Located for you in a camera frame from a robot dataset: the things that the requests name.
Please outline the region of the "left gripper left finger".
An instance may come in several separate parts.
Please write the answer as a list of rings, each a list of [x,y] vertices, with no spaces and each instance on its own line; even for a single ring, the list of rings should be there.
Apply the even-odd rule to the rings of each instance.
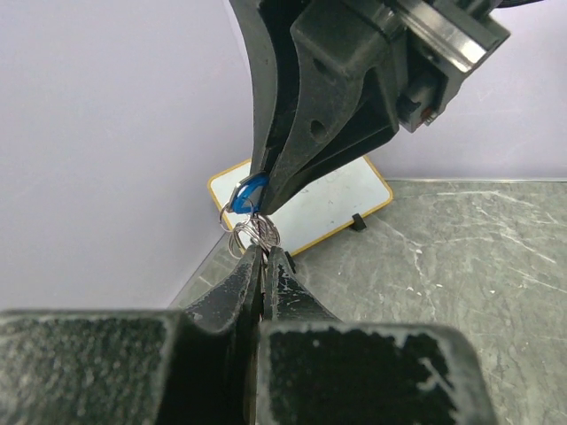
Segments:
[[[261,263],[183,309],[3,312],[2,423],[254,423]]]

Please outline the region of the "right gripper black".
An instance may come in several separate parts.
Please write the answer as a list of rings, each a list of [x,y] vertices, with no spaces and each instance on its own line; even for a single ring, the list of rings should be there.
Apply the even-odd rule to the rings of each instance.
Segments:
[[[410,133],[429,126],[510,37],[491,17],[500,5],[311,2],[290,28],[299,89],[290,132],[268,168],[263,212],[276,212],[309,183],[388,143],[398,117]],[[398,19],[408,35],[400,97]]]

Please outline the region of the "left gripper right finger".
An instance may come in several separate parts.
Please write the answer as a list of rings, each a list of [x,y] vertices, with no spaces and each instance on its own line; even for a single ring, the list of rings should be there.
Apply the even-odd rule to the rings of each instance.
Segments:
[[[339,320],[269,253],[260,424],[493,424],[478,356],[455,328]]]

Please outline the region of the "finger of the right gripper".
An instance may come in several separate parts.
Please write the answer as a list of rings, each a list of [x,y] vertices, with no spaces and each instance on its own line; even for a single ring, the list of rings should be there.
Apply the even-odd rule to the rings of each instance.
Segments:
[[[253,102],[253,172],[271,173],[284,150],[299,99],[291,27],[311,1],[231,1],[245,42]]]

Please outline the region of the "blue key tag with key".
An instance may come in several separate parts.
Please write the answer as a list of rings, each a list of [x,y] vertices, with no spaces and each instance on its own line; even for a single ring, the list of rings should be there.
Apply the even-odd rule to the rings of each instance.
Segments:
[[[250,174],[233,189],[227,211],[235,214],[255,213],[260,208],[262,193],[268,186],[269,177],[260,172]]]

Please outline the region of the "metal disc keyring holder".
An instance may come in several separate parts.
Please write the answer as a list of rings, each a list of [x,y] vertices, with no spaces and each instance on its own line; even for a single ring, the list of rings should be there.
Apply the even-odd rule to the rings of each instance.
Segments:
[[[225,221],[227,215],[228,207],[224,205],[219,213],[219,223],[228,235],[228,250],[234,259],[241,259],[251,245],[260,247],[264,259],[267,259],[271,249],[281,244],[280,233],[268,216],[250,212],[246,214],[244,220],[230,228]]]

